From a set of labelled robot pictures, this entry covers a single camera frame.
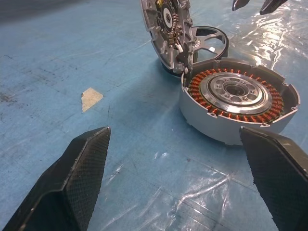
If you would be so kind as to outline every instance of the tape piece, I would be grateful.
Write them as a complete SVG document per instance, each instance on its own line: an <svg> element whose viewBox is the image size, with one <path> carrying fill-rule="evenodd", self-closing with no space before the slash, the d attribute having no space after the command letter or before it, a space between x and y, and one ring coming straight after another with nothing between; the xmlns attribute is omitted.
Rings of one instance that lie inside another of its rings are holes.
<svg viewBox="0 0 308 231"><path fill-rule="evenodd" d="M102 98L103 95L94 90L93 88L89 88L86 91L84 91L81 94L82 112L85 112L91 107L93 107Z"/></svg>

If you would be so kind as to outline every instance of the plastic sheet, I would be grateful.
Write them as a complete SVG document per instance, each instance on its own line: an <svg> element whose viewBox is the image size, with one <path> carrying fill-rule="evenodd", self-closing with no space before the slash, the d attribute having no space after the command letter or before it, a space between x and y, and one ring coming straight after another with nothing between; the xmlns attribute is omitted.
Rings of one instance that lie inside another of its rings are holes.
<svg viewBox="0 0 308 231"><path fill-rule="evenodd" d="M293 68L307 63L308 4L288 1L261 16L262 2L232 12L229 0L191 0L191 16L195 25L216 26L228 34L230 57L267 66L296 84ZM90 230L276 231L244 151L215 148L220 154L212 159L194 154L192 159L149 147L151 156L141 153L126 164L115 163L104 176L96 208L104 215L94 214ZM94 227L98 220L100 226Z"/></svg>
<svg viewBox="0 0 308 231"><path fill-rule="evenodd" d="M11 5L0 7L0 229L73 137L110 126L89 231L277 231L244 150L181 115L179 80L161 68L138 0L25 2L0 0ZM264 16L262 3L191 0L191 17L227 33L230 57L296 86L302 105L283 135L308 153L308 2ZM104 98L83 114L89 87Z"/></svg>

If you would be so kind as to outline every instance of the copper winding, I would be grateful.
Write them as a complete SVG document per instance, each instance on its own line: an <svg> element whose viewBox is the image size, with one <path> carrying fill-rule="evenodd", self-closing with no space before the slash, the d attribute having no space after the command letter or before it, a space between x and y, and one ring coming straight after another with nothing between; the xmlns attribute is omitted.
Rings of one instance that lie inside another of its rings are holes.
<svg viewBox="0 0 308 231"><path fill-rule="evenodd" d="M201 81L207 77L208 75L219 73L219 72L233 72L241 74L240 70L234 70L234 69L211 69L203 71L199 74L197 74L190 82L189 85L189 93L190 95L203 107L205 107L209 113L214 113L217 116L224 116L230 119L235 119L239 121L245 121L245 122L253 122L253 123L270 123L280 117L280 115L283 112L283 99L279 92L270 84L267 83L267 81L262 80L260 77L256 77L255 75L249 75L250 78L253 78L254 80L260 82L263 84L270 92L273 102L271 105L271 108L267 110L264 113L261 113L259 115L242 115L242 114L233 114L228 113L226 111L223 111L221 109L216 108L213 106L210 102L208 102L203 95L200 92L199 86Z"/></svg>

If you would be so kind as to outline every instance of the textured rubber pad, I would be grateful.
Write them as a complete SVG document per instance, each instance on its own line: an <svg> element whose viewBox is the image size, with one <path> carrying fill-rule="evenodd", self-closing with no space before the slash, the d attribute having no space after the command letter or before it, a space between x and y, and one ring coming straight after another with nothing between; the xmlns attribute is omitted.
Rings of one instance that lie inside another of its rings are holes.
<svg viewBox="0 0 308 231"><path fill-rule="evenodd" d="M109 128L73 139L39 178L4 231L86 231L101 188Z"/></svg>
<svg viewBox="0 0 308 231"><path fill-rule="evenodd" d="M254 183L278 229L308 231L306 153L291 139L263 130L242 128L241 139Z"/></svg>

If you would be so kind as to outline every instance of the black object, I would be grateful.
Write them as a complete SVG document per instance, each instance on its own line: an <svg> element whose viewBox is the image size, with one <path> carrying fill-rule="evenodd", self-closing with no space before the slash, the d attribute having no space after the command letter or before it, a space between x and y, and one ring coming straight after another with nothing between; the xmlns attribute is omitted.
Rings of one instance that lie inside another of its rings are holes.
<svg viewBox="0 0 308 231"><path fill-rule="evenodd" d="M291 139L242 128L241 139L261 197L280 231L308 230L308 156Z"/></svg>
<svg viewBox="0 0 308 231"><path fill-rule="evenodd" d="M109 139L109 128L73 139L3 231L86 231L101 188Z"/></svg>
<svg viewBox="0 0 308 231"><path fill-rule="evenodd" d="M216 53L216 52L212 52L210 50L207 50L208 52L214 53L216 54L216 56L213 59L208 59L208 60L202 60L200 61L200 63L198 65L204 65L204 62L212 62L213 60L221 60L222 58L227 58L228 54L229 54L229 38L227 36L227 34L225 32L223 32L222 30L216 28L216 27L212 27L212 26L193 26L192 27L193 32L195 31L195 34L193 34L193 36L196 36L197 38L200 36L200 40L202 40L202 36L209 36L209 35L213 35L212 38L216 38L218 40L220 40L222 42L222 44L224 44L224 48L220 51L220 53ZM194 51L194 57L193 57L193 62L197 63L198 62L198 51Z"/></svg>
<svg viewBox="0 0 308 231"><path fill-rule="evenodd" d="M187 44L184 43L182 48L183 48L183 52L178 53L176 59L178 62L183 63L184 67L188 67L189 66L189 62L188 62L189 49L188 49Z"/></svg>
<svg viewBox="0 0 308 231"><path fill-rule="evenodd" d="M247 5L250 0L233 0L232 10L235 11ZM277 10L282 4L284 4L287 0L265 0L263 3L260 15L273 13Z"/></svg>
<svg viewBox="0 0 308 231"><path fill-rule="evenodd" d="M167 71L169 74L175 76L175 77L178 77L178 78L181 78L182 76L182 73L174 73L172 70L168 69L163 63L162 63L162 67L165 71Z"/></svg>

